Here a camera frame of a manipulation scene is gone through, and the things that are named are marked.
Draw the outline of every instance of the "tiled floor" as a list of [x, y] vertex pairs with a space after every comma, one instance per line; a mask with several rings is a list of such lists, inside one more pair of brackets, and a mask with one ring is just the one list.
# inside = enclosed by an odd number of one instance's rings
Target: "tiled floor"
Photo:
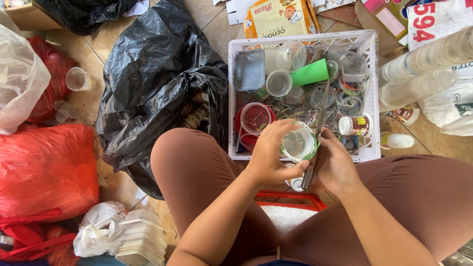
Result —
[[[189, 8], [195, 22], [204, 31], [210, 45], [220, 56], [227, 60], [228, 42], [236, 38], [244, 38], [241, 25], [229, 26], [225, 3], [212, 6], [211, 0], [184, 0]], [[73, 92], [69, 102], [80, 107], [84, 116], [79, 122], [94, 126], [97, 115], [98, 104], [104, 90], [102, 70], [104, 62], [112, 49], [118, 35], [128, 27], [135, 17], [121, 17], [117, 21], [104, 24], [100, 29], [90, 36], [77, 36], [68, 30], [50, 30], [45, 34], [47, 41], [54, 44], [57, 49], [72, 56], [80, 63], [80, 66], [94, 76], [96, 86], [93, 90], [86, 92]], [[337, 32], [356, 30], [354, 26], [333, 21], [332, 19], [318, 17], [323, 32]], [[388, 62], [405, 51], [380, 57], [379, 65]], [[435, 154], [458, 158], [473, 163], [473, 137], [458, 137], [442, 134], [440, 129], [429, 122], [422, 114], [411, 126], [404, 126], [396, 121], [381, 118], [381, 131], [392, 131], [412, 135], [416, 143], [408, 149], [382, 150], [385, 156], [423, 153]], [[114, 173], [111, 166], [105, 164], [101, 159], [102, 148], [96, 141], [97, 170], [101, 192], [101, 200], [119, 200], [129, 209], [147, 209], [161, 215], [163, 226], [166, 230], [169, 243], [168, 253], [174, 250], [179, 237], [177, 236], [173, 219], [165, 202], [158, 201], [145, 195], [128, 175], [124, 172]], [[239, 162], [244, 168], [247, 162]], [[337, 200], [335, 196], [326, 191], [316, 191], [321, 199], [327, 204], [333, 204]]]

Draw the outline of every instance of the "leg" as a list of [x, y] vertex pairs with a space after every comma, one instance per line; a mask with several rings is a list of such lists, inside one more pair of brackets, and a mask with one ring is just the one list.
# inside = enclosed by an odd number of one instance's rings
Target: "leg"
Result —
[[[215, 139], [203, 132], [176, 128], [156, 141], [151, 169], [182, 237], [238, 175], [236, 164]], [[252, 203], [227, 258], [221, 265], [238, 265], [275, 252], [281, 234], [260, 206]]]
[[[433, 155], [386, 157], [356, 165], [371, 193], [441, 261], [473, 238], [473, 166]], [[341, 203], [307, 219], [284, 238], [284, 255], [317, 265], [368, 266]]]

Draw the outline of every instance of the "stack of plastic containers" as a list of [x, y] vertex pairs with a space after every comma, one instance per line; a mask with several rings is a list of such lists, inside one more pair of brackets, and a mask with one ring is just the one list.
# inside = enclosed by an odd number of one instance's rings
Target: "stack of plastic containers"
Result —
[[451, 88], [458, 80], [455, 70], [429, 71], [408, 80], [388, 83], [379, 90], [379, 111], [402, 108]]
[[124, 242], [115, 258], [126, 266], [163, 266], [167, 243], [161, 219], [146, 210], [129, 212], [120, 223]]
[[449, 68], [473, 60], [473, 26], [421, 46], [379, 69], [379, 82], [412, 78], [428, 71]]

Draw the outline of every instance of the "white plastic crate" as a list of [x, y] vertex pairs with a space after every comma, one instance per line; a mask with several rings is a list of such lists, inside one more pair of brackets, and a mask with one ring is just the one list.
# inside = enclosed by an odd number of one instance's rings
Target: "white plastic crate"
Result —
[[326, 49], [329, 46], [338, 46], [349, 50], [356, 50], [357, 55], [367, 58], [371, 77], [369, 88], [362, 94], [363, 113], [369, 113], [373, 117], [373, 133], [369, 138], [359, 138], [358, 154], [352, 155], [354, 162], [364, 162], [381, 157], [379, 145], [379, 109], [378, 109], [378, 34], [375, 30], [356, 30], [334, 33], [322, 33], [313, 35], [285, 36], [260, 39], [233, 40], [228, 44], [228, 155], [233, 160], [249, 160], [251, 155], [238, 154], [237, 142], [238, 132], [235, 131], [236, 91], [233, 80], [234, 58], [237, 53], [243, 51], [248, 46], [261, 45], [261, 47], [278, 47], [285, 41], [303, 42], [316, 48]]

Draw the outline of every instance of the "green printed plastic cup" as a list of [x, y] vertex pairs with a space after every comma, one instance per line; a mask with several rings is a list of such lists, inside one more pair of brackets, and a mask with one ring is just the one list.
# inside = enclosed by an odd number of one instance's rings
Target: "green printed plastic cup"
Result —
[[302, 127], [284, 135], [281, 142], [281, 153], [297, 163], [310, 160], [315, 155], [320, 143], [317, 143], [312, 129], [303, 122], [297, 121]]

